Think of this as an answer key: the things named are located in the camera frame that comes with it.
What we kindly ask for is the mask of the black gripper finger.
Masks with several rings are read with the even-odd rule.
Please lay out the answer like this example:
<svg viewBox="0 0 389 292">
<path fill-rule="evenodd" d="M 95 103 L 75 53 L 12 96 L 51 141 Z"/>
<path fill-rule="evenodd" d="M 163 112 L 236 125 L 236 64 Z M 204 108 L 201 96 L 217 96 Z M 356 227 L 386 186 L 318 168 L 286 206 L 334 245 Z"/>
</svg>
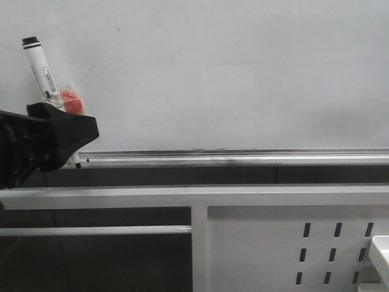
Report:
<svg viewBox="0 0 389 292">
<path fill-rule="evenodd" d="M 20 186 L 49 160 L 52 150 L 48 120 L 1 111 L 1 189 Z"/>
<path fill-rule="evenodd" d="M 28 116 L 41 119 L 49 130 L 49 152 L 40 163 L 41 172 L 61 168 L 81 147 L 99 137 L 96 118 L 67 113 L 49 103 L 34 103 L 27 106 Z"/>
</svg>

